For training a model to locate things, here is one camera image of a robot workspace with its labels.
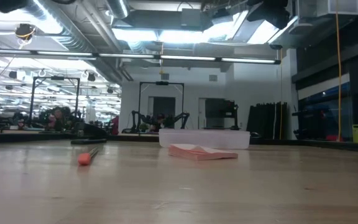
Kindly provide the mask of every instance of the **fluorescent light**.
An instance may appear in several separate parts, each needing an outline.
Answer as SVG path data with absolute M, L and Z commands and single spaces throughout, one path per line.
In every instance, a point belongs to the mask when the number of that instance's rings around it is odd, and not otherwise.
M 247 15 L 248 15 L 248 12 L 249 12 L 248 10 L 242 11 L 241 14 L 238 16 L 238 18 L 235 19 L 235 22 L 234 22 L 234 25 L 233 25 L 232 29 L 230 30 L 230 32 L 226 36 L 226 40 L 232 39 L 234 37 L 234 35 L 240 29 L 240 26 L 242 25 L 242 23 L 246 19 Z
M 278 28 L 271 23 L 264 21 L 254 32 L 247 44 L 264 44 L 276 34 Z
M 0 49 L 0 54 L 31 54 L 29 50 L 5 50 Z
M 268 43 L 272 43 L 274 40 L 276 40 L 278 37 L 280 37 L 288 28 L 290 28 L 290 26 L 292 26 L 292 24 L 294 23 L 294 22 L 296 22 L 298 20 L 298 16 L 295 16 L 294 18 L 292 18 L 289 22 L 288 22 L 288 25 L 284 28 L 284 29 L 282 29 L 282 30 L 280 30 L 280 31 L 278 31 L 269 41 L 268 41 Z
M 77 86 L 73 86 L 73 85 L 62 85 L 60 86 L 62 88 L 77 88 Z M 80 86 L 80 88 L 94 88 L 93 86 Z
M 157 41 L 157 35 L 153 30 L 112 29 L 112 31 L 118 40 L 127 42 Z
M 275 60 L 252 59 L 252 58 L 222 58 L 222 62 L 239 62 L 239 63 L 269 63 L 275 64 Z
M 215 61 L 214 57 L 194 57 L 194 56 L 175 56 L 175 55 L 161 55 L 161 59 Z
M 67 57 L 68 60 L 96 60 L 95 57 Z
M 117 57 L 117 58 L 154 58 L 154 55 L 142 55 L 142 54 L 99 54 L 100 57 Z
M 74 57 L 84 57 L 92 56 L 92 53 L 83 53 L 83 52 L 47 52 L 47 51 L 38 51 L 40 55 L 57 55 L 57 56 L 74 56 Z
M 165 30 L 158 40 L 173 44 L 197 44 L 203 41 L 203 33 L 200 31 Z

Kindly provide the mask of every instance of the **white plastic tray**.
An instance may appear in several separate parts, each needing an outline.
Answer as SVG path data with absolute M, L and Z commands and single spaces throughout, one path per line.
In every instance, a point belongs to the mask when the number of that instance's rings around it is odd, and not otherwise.
M 160 145 L 195 144 L 214 149 L 247 149 L 248 131 L 160 129 Z

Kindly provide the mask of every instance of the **pink paper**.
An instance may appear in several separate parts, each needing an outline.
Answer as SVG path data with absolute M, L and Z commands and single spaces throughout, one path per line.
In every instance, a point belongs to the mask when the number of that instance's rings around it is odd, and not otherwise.
M 169 147 L 168 153 L 170 156 L 177 156 L 196 161 L 238 158 L 238 154 L 234 152 L 211 149 L 209 147 L 196 146 L 193 144 L 172 144 Z

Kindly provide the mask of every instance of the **metal frame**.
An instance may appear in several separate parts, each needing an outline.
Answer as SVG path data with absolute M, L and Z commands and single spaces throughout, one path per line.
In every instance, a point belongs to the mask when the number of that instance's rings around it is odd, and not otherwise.
M 140 112 L 140 99 L 142 97 L 142 85 L 143 84 L 154 84 L 154 85 L 158 85 L 158 82 L 140 82 L 139 83 L 139 100 L 138 100 L 138 105 L 137 105 L 137 110 L 138 112 Z M 185 104 L 185 84 L 184 83 L 170 83 L 170 82 L 166 82 L 168 83 L 168 85 L 181 85 L 182 87 L 182 91 L 181 91 L 181 112 L 183 113 L 183 105 Z
M 77 112 L 78 112 L 78 95 L 80 94 L 80 78 L 65 78 L 65 77 L 59 77 L 59 80 L 64 80 L 64 79 L 69 79 L 69 80 L 77 80 L 77 90 L 76 90 L 76 98 L 75 98 L 75 116 L 77 117 Z M 36 84 L 37 79 L 51 79 L 51 80 L 56 80 L 56 77 L 33 77 L 33 81 L 32 81 L 32 91 L 31 91 L 31 102 L 30 102 L 30 114 L 29 114 L 29 123 L 31 123 L 32 121 L 32 112 L 33 112 L 33 107 L 34 107 L 34 94 L 35 94 L 35 89 L 39 86 L 39 84 Z

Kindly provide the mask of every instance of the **cable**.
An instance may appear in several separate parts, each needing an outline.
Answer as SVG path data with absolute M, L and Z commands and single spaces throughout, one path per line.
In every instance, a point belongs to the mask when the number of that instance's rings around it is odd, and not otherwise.
M 127 128 L 128 128 L 128 126 L 129 126 L 129 117 L 131 117 L 131 113 L 132 113 L 132 112 L 129 112 L 129 114 L 128 114 Z
M 281 74 L 280 74 L 280 86 L 281 86 L 281 100 L 280 100 L 280 139 L 281 140 L 281 136 L 282 136 L 282 129 L 283 129 L 283 49 L 281 49 L 280 51 L 280 69 L 281 69 Z
M 336 0 L 336 43 L 337 43 L 337 51 L 338 51 L 338 70 L 339 70 L 339 92 L 338 92 L 338 138 L 336 141 L 341 141 L 341 101 L 342 101 L 342 62 L 341 62 L 341 40 L 339 36 L 339 16 L 338 16 L 338 0 Z
M 189 5 L 192 9 L 194 9 L 194 7 L 188 2 L 188 1 L 182 1 L 179 3 L 177 11 L 179 11 L 179 7 L 183 4 L 183 3 L 187 3 L 187 5 Z

